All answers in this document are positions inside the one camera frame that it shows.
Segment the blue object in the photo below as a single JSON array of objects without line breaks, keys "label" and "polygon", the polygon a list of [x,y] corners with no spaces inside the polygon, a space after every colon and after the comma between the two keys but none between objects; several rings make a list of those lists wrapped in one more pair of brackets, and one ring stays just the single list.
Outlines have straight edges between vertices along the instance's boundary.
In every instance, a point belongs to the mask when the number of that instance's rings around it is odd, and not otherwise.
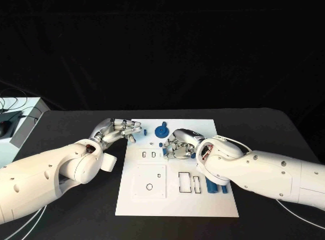
[{"label": "blue object", "polygon": [[222,192],[223,192],[225,194],[229,193],[229,192],[228,192],[228,186],[223,186],[223,185],[222,185]]},{"label": "blue object", "polygon": [[206,178],[206,181],[208,181],[208,192],[211,194],[215,194],[219,192],[219,189],[218,189],[218,184],[213,183],[208,178]]},{"label": "blue object", "polygon": [[163,125],[157,127],[156,129],[156,136],[162,139],[164,139],[170,134],[170,130],[167,128],[167,122],[163,122]]}]

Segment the white board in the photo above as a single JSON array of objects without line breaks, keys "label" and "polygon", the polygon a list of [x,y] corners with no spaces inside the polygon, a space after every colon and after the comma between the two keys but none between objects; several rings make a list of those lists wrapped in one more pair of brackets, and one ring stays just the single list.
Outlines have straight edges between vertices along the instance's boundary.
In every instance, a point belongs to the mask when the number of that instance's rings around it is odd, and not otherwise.
[{"label": "white board", "polygon": [[[222,192],[222,187],[219,187],[219,193],[209,193],[206,177],[196,170],[196,159],[166,160],[159,143],[164,143],[169,137],[159,138],[156,136],[156,128],[166,121],[170,135],[177,129],[190,129],[211,138],[218,135],[215,121],[209,119],[134,119],[134,121],[143,123],[143,129],[147,130],[149,134],[144,135],[144,131],[141,131],[136,134],[137,143],[133,144],[129,142],[116,215],[239,217],[231,184],[228,185],[228,194]],[[140,180],[137,180],[136,176],[149,171],[139,171],[139,166],[144,166],[144,168],[152,170],[152,173],[146,173],[146,176]],[[166,166],[166,196],[152,197],[153,190],[147,190],[147,187],[152,188],[152,186],[147,186],[147,181],[150,179],[153,181],[156,180],[153,177],[160,173],[153,169],[162,166]],[[180,172],[190,173],[190,193],[180,192]],[[195,192],[193,177],[199,177],[196,188],[199,189],[200,185],[202,193]],[[159,192],[162,195],[164,185],[156,182],[153,184],[153,189],[154,187],[157,187],[159,190],[156,193]],[[139,188],[141,188],[143,191],[140,193],[141,197],[136,196]]]}]

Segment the robotic hand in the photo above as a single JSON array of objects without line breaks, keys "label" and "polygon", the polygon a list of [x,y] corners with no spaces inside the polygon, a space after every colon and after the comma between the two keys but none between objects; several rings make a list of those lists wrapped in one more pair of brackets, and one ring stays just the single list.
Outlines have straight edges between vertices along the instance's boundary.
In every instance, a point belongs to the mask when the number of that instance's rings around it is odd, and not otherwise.
[{"label": "robotic hand", "polygon": [[[239,143],[248,148],[241,150]],[[172,134],[164,157],[187,159],[196,153],[198,170],[219,185],[232,180],[244,189],[278,200],[305,204],[325,210],[325,165],[252,151],[241,142],[216,135],[206,138],[187,129]]]},{"label": "robotic hand", "polygon": [[90,139],[31,156],[0,169],[0,224],[22,218],[54,202],[100,169],[111,172],[117,158],[104,150],[121,138],[136,143],[141,123],[105,119]]}]

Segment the white device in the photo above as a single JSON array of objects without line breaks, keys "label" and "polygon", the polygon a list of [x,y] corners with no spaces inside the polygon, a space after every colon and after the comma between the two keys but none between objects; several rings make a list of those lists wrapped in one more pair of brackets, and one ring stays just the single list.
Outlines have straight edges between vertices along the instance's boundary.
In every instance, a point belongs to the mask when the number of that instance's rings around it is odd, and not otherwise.
[{"label": "white device", "polygon": [[0,224],[34,213],[72,187],[87,184],[100,169],[113,171],[117,158],[104,150],[121,138],[136,142],[133,133],[141,131],[140,125],[140,122],[108,118],[95,127],[90,139],[0,169]]},{"label": "white device", "polygon": [[208,138],[196,153],[198,169],[219,185],[325,210],[325,165],[241,148],[222,136]]}]

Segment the robotic arm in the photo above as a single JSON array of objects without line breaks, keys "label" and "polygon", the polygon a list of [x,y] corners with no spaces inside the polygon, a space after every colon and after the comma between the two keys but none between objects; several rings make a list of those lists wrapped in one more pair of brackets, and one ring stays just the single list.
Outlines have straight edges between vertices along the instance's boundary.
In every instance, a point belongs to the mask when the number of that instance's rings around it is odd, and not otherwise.
[{"label": "robotic arm", "polygon": [[0,224],[22,218],[54,202],[100,169],[111,172],[117,158],[104,150],[121,138],[136,143],[141,123],[105,119],[90,139],[31,156],[0,169]]},{"label": "robotic arm", "polygon": [[173,145],[166,158],[187,159],[193,153],[198,169],[219,185],[232,180],[244,189],[278,200],[325,210],[325,165],[252,151],[244,153],[229,138],[206,138],[187,129],[172,134],[164,148]]}]

